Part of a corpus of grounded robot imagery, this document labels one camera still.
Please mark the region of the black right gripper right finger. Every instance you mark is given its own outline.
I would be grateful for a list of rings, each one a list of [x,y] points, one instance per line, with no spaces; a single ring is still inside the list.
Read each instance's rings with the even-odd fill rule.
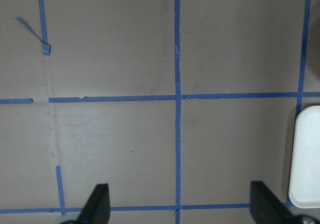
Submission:
[[[250,183],[250,214],[256,224],[297,224],[295,216],[263,181]]]

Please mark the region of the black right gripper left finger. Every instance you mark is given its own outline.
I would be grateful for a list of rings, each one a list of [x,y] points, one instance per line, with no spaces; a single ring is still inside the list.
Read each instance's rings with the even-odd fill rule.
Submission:
[[[97,184],[80,212],[78,224],[107,224],[110,220],[110,192],[107,183]]]

